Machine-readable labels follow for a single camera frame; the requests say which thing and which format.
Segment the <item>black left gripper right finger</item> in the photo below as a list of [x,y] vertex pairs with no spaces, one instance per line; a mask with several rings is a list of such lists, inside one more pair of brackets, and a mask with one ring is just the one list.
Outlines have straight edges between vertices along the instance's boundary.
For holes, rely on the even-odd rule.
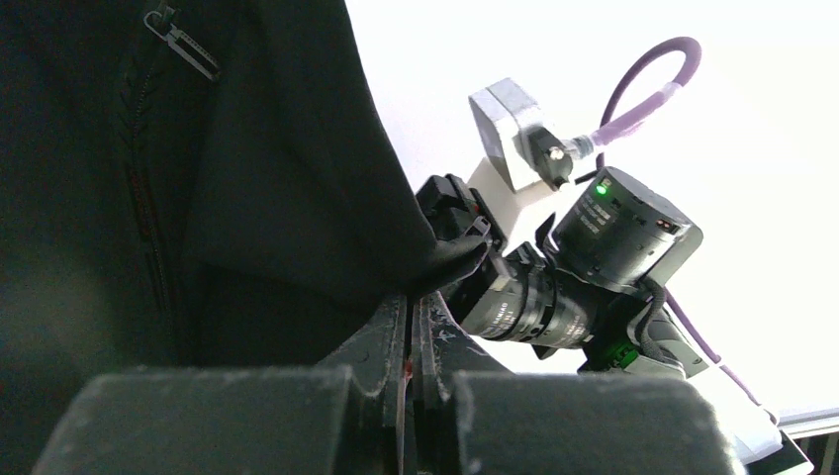
[[742,474],[690,385],[621,375],[515,374],[432,293],[414,305],[421,474]]

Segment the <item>black zip-up jacket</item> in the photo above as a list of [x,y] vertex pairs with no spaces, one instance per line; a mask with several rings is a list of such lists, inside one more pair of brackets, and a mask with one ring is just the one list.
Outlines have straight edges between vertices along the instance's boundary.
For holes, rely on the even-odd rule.
[[314,366],[471,273],[341,1],[1,5],[1,470],[105,374]]

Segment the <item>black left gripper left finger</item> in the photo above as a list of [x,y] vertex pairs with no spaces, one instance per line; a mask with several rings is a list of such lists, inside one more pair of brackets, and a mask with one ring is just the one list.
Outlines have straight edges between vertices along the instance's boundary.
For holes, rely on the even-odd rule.
[[38,474],[400,474],[408,304],[386,299],[314,366],[105,374]]

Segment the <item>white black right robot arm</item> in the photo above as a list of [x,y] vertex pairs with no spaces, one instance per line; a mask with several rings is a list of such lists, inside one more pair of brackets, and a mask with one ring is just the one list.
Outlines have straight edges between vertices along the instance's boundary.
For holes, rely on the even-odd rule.
[[630,174],[605,167],[570,210],[508,249],[484,195],[454,175],[430,177],[420,208],[446,238],[479,236],[489,252],[444,294],[457,325],[530,346],[539,359],[579,350],[580,374],[671,378],[695,388],[751,474],[808,474],[813,465],[682,316],[667,282],[701,229]]

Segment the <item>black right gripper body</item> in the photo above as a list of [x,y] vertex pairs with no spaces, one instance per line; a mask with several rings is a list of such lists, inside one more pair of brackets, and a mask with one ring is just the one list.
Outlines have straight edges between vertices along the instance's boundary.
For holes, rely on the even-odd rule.
[[488,244],[480,266],[442,292],[466,333],[527,344],[542,359],[560,349],[590,361],[698,359],[665,305],[702,230],[628,173],[601,169],[565,215],[510,251],[488,202],[460,178],[429,178],[418,201],[440,237]]

